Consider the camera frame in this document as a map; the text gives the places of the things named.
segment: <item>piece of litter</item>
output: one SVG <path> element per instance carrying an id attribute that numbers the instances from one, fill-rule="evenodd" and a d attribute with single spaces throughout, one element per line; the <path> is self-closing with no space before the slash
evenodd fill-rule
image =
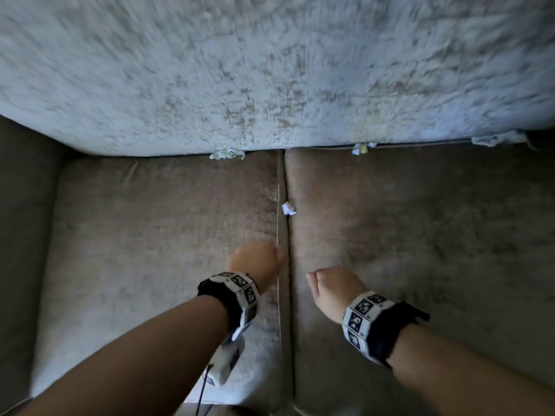
<path id="1" fill-rule="evenodd" d="M 293 216 L 296 211 L 293 209 L 293 206 L 289 202 L 285 202 L 281 205 L 281 209 L 283 210 L 283 214 L 285 216 Z"/>
<path id="2" fill-rule="evenodd" d="M 364 155 L 368 153 L 368 145 L 366 143 L 357 143 L 352 149 L 352 154 L 355 156 Z"/>
<path id="3" fill-rule="evenodd" d="M 241 160 L 245 159 L 245 151 L 238 150 L 236 148 L 225 148 L 224 150 L 218 150 L 210 155 L 210 159 L 220 160 L 220 159 L 233 159 L 234 157 L 241 156 Z"/>
<path id="4" fill-rule="evenodd" d="M 494 134 L 492 136 L 479 136 L 471 138 L 472 144 L 477 146 L 493 147 L 498 144 L 526 143 L 526 134 L 517 130 Z"/>

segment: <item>white device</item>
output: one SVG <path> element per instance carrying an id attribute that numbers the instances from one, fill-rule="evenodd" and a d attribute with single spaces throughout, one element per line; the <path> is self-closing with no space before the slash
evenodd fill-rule
<path id="1" fill-rule="evenodd" d="M 210 369 L 206 382 L 214 387 L 224 385 L 243 354 L 243 350 L 245 350 L 245 339 L 242 335 L 232 342 L 219 345 L 208 364 Z"/>

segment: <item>hand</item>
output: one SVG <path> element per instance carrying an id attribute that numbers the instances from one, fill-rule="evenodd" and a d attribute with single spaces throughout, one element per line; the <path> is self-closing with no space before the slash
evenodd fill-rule
<path id="1" fill-rule="evenodd" d="M 340 267 L 322 268 L 307 273 L 316 306 L 331 321 L 343 321 L 345 310 L 355 298 L 368 289 L 355 273 Z"/>
<path id="2" fill-rule="evenodd" d="M 263 294 L 278 278 L 285 255 L 272 241 L 249 241 L 233 251 L 227 271 L 246 273 Z"/>

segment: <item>person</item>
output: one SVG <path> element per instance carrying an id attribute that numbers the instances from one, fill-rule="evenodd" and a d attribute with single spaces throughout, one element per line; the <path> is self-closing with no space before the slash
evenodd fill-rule
<path id="1" fill-rule="evenodd" d="M 263 294 L 283 263 L 272 242 L 251 241 L 233 252 L 227 271 L 248 274 Z M 306 278 L 316 306 L 336 323 L 368 290 L 343 268 L 316 270 Z M 18 416 L 172 415 L 228 335 L 228 314 L 215 297 L 196 296 L 85 359 Z M 402 385 L 440 415 L 555 414 L 551 388 L 418 324 L 399 332 L 387 363 Z"/>

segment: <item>wristband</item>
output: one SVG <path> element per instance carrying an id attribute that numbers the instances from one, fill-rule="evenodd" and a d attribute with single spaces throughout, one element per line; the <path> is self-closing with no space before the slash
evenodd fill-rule
<path id="1" fill-rule="evenodd" d="M 223 272 L 200 282 L 200 295 L 210 295 L 219 300 L 229 315 L 229 336 L 234 341 L 256 317 L 258 289 L 254 281 L 244 273 Z"/>
<path id="2" fill-rule="evenodd" d="M 391 368 L 391 356 L 401 330 L 408 324 L 418 324 L 430 315 L 405 301 L 395 303 L 374 292 L 359 295 L 351 302 L 343 316 L 343 334 L 367 359 Z"/>

